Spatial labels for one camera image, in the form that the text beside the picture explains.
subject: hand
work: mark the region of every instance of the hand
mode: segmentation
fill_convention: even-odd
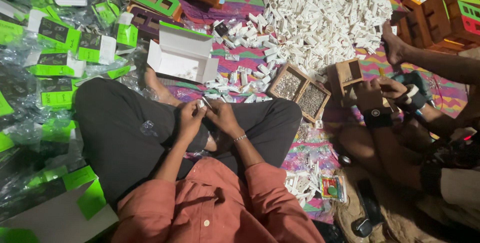
[[[405,85],[387,77],[380,77],[376,80],[380,84],[381,93],[384,98],[399,98],[408,90]]]
[[[183,141],[190,144],[195,135],[200,129],[200,124],[202,123],[202,118],[207,112],[207,107],[202,107],[197,109],[197,101],[190,101],[185,106],[183,106],[180,111],[180,128],[178,131],[177,141]]]
[[[232,106],[221,101],[209,101],[213,110],[207,110],[207,117],[232,139],[245,135],[245,131],[238,125],[233,114]]]
[[[371,80],[371,82],[360,82],[354,87],[354,90],[357,95],[357,107],[360,112],[384,106],[381,95],[382,89],[376,79]]]

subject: bare foot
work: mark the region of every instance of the bare foot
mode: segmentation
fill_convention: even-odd
[[[178,107],[183,102],[176,99],[170,91],[163,86],[163,84],[157,79],[157,74],[150,67],[146,68],[145,71],[145,83],[147,86],[151,87],[155,93],[157,93],[160,98],[158,102],[170,104],[172,106]]]
[[[396,36],[392,32],[390,21],[386,21],[382,27],[382,38],[385,42],[385,52],[387,53],[387,60],[391,65],[402,64],[405,62],[405,56],[411,46]]]

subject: phone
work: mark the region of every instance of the phone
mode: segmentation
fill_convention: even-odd
[[[371,225],[374,227],[384,221],[384,216],[380,211],[377,197],[371,185],[369,179],[357,181],[357,194],[360,204],[363,205],[365,210],[365,217],[370,220]]]

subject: shirt sleeve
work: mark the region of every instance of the shirt sleeve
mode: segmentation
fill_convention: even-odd
[[[467,169],[441,169],[440,191],[447,203],[480,207],[480,172]]]
[[[325,242],[295,196],[285,188],[286,175],[267,163],[245,171],[254,215],[278,242]]]
[[[175,206],[175,185],[145,182],[118,203],[119,226],[112,242],[165,242]]]

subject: black pants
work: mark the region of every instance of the black pants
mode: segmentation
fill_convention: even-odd
[[[180,109],[148,100],[114,80],[94,78],[78,88],[76,120],[84,141],[84,155],[99,176],[105,198],[114,208],[119,199],[148,180],[162,163],[165,148],[178,130]],[[297,133],[302,112],[292,101],[276,98],[261,103],[232,104],[238,124],[263,159],[280,167]],[[158,136],[146,136],[141,126],[153,122]],[[204,118],[189,152],[201,151],[212,123]],[[243,177],[237,154],[216,157]],[[178,177],[185,177],[193,163],[183,159]]]

